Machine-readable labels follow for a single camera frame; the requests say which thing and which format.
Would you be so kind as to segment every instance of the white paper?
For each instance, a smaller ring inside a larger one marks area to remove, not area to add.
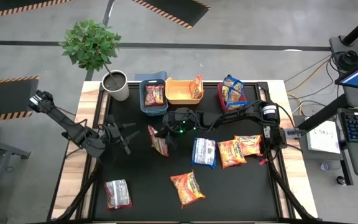
[[[336,125],[334,121],[325,121],[307,134],[310,150],[340,154]]]

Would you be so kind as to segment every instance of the blue container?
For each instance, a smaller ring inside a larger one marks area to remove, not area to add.
[[[165,94],[165,81],[162,79],[153,79],[153,80],[144,80],[139,85],[139,94],[140,94],[140,109],[148,116],[158,116],[164,115],[168,110],[168,101],[164,97],[164,105],[162,106],[145,106],[144,101],[146,100],[146,86],[148,85],[160,85],[164,84],[164,94]]]

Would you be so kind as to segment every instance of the wooden table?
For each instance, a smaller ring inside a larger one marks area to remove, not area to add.
[[[270,99],[284,107],[287,111],[291,111],[290,102],[288,101],[287,92],[283,80],[244,80],[243,82],[267,82],[269,87]],[[88,126],[91,126],[96,111],[96,102],[99,93],[99,81],[84,82],[80,102],[78,103],[77,114],[75,121],[79,122],[83,119],[88,119]],[[102,105],[99,114],[98,123],[103,123],[104,112],[106,108],[108,94],[103,93]],[[282,128],[291,128],[291,122],[288,116],[281,110],[280,119]],[[294,139],[287,140],[289,144],[300,146],[299,142]],[[68,144],[67,154],[77,149],[72,142]],[[296,149],[288,147],[283,149],[283,159],[285,163],[285,170],[287,172],[288,183],[291,191],[297,197],[299,202],[306,208],[306,210],[314,217],[317,217],[316,207],[314,205],[313,194],[311,193],[308,174],[306,173],[305,163],[303,162],[302,153]],[[86,151],[78,151],[67,159],[65,159],[62,169],[62,174],[58,180],[58,188],[56,198],[53,203],[53,208],[50,211],[51,218],[59,217],[66,208],[71,204],[77,193],[80,191],[81,182],[83,179],[84,168],[86,160]],[[279,188],[280,201],[282,204],[282,212],[284,217],[288,216],[287,201],[284,193]],[[91,188],[85,198],[82,216],[85,218],[88,214],[90,202]]]

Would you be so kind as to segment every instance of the orange noodle package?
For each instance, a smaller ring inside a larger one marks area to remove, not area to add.
[[[240,147],[242,154],[244,156],[249,155],[258,155],[262,156],[260,153],[260,141],[262,140],[261,135],[254,136],[234,136],[236,140],[240,142]]]
[[[203,75],[198,75],[190,83],[190,93],[193,99],[200,99],[203,96]]]
[[[237,140],[230,140],[218,143],[221,153],[222,168],[247,163],[242,155],[240,143]]]
[[[164,85],[148,85],[146,86],[145,106],[161,106],[164,104]]]
[[[181,207],[195,202],[199,198],[205,198],[197,184],[194,172],[172,176],[171,180],[178,190]]]
[[[168,156],[168,146],[165,143],[165,139],[155,137],[154,135],[157,134],[157,131],[150,125],[148,125],[147,128],[149,129],[150,138],[152,139],[152,147],[161,153],[161,155]]]

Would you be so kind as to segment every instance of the gray floor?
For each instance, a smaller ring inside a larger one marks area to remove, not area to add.
[[[123,42],[305,45],[328,46],[328,38],[346,34],[358,24],[358,1],[351,0],[203,0],[211,10],[191,30],[184,29],[130,0],[116,0],[109,20]],[[63,40],[65,29],[76,21],[101,21],[107,0],[76,0],[39,10],[0,17],[0,40]],[[0,78],[39,75],[39,89],[55,96],[61,107],[75,112],[86,72],[61,57],[59,47],[0,46]],[[329,52],[260,50],[121,49],[111,69],[135,73],[165,70],[175,79],[201,73],[221,80],[227,74],[245,80],[285,80]],[[333,77],[336,74],[329,70]],[[293,88],[308,74],[287,82]],[[95,72],[100,80],[103,71]],[[292,93],[307,95],[329,83],[325,69]],[[327,104],[336,97],[333,86],[307,98]],[[295,109],[298,103],[291,100]],[[304,106],[311,115],[321,107]],[[62,129],[45,115],[0,122],[0,141],[32,155],[14,159],[15,170],[6,174],[0,188],[0,219],[8,223],[42,222],[46,219],[67,141]],[[335,177],[341,171],[323,172],[321,161],[306,161],[319,217],[358,223],[358,177],[355,186],[341,187]]]

